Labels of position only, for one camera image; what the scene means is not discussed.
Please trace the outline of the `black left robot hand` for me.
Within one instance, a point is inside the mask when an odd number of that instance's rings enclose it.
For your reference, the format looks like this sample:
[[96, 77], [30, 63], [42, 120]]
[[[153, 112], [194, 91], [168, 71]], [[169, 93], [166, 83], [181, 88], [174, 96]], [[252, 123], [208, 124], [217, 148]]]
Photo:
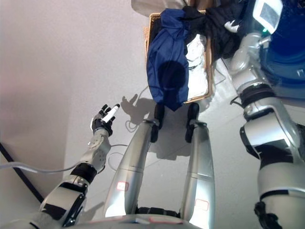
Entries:
[[120, 105], [116, 104], [114, 107], [110, 107], [104, 104], [99, 112], [91, 120], [91, 130], [95, 134], [98, 130], [106, 130], [108, 136], [113, 134], [112, 124], [115, 120], [115, 114], [119, 110]]

